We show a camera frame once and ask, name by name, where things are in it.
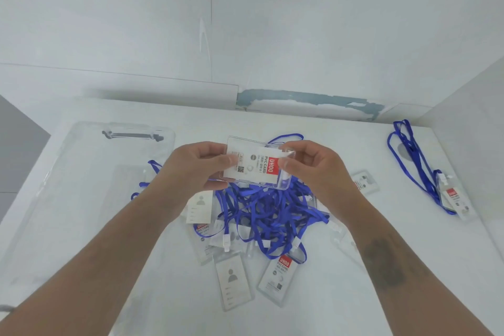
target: hand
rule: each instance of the hand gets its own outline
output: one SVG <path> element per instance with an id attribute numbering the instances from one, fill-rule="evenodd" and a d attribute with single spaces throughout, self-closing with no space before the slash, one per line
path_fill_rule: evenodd
<path id="1" fill-rule="evenodd" d="M 169 204 L 179 215 L 189 198 L 203 190 L 222 190 L 228 187 L 218 179 L 219 172 L 238 163 L 236 155 L 224 155 L 226 145 L 198 142 L 175 149 L 159 174 L 139 195 L 155 196 L 163 206 Z"/>
<path id="2" fill-rule="evenodd" d="M 281 158 L 280 168 L 305 182 L 329 211 L 346 222 L 353 207 L 365 198 L 356 187 L 340 156 L 312 141 L 290 141 L 281 149 L 296 151 L 295 159 Z"/>

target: right hand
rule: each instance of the right hand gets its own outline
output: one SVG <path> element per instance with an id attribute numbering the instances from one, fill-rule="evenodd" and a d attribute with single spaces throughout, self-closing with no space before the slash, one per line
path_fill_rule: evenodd
<path id="1" fill-rule="evenodd" d="M 330 148 L 312 141 L 290 141 L 281 149 L 296 151 L 295 159 L 281 158 L 278 165 L 302 180 L 329 211 L 342 222 L 364 196 L 346 170 L 340 156 Z"/>

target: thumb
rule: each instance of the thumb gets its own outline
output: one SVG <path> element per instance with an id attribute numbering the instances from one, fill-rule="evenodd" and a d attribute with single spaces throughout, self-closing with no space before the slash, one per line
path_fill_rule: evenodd
<path id="1" fill-rule="evenodd" d="M 226 170 L 238 163 L 238 156 L 234 154 L 216 155 L 213 158 L 205 160 L 207 173 L 209 175 Z"/>
<path id="2" fill-rule="evenodd" d="M 311 173 L 311 167 L 288 157 L 283 157 L 278 160 L 278 166 L 287 173 L 292 174 L 294 177 L 306 180 L 306 177 Z"/>

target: red label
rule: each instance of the red label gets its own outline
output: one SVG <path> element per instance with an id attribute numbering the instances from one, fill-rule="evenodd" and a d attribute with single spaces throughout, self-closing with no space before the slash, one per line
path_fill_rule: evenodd
<path id="1" fill-rule="evenodd" d="M 457 192 L 455 191 L 455 189 L 448 189 L 448 190 L 446 190 L 446 192 L 448 193 L 448 195 L 450 197 L 453 197 L 454 195 L 457 195 Z"/>
<path id="2" fill-rule="evenodd" d="M 266 167 L 266 173 L 278 175 L 278 172 L 279 172 L 278 158 L 269 157 L 268 166 Z"/>
<path id="3" fill-rule="evenodd" d="M 279 260 L 280 263 L 282 263 L 284 266 L 287 268 L 290 267 L 290 263 L 292 263 L 292 259 L 289 258 L 288 256 L 282 255 Z"/>

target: forearm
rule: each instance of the forearm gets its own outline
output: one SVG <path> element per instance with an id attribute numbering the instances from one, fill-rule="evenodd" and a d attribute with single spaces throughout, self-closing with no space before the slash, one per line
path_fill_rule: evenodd
<path id="1" fill-rule="evenodd" d="M 169 211 L 143 193 L 0 323 L 0 334 L 108 335 Z"/>
<path id="2" fill-rule="evenodd" d="M 347 218 L 394 335 L 491 335 L 364 198 Z"/>

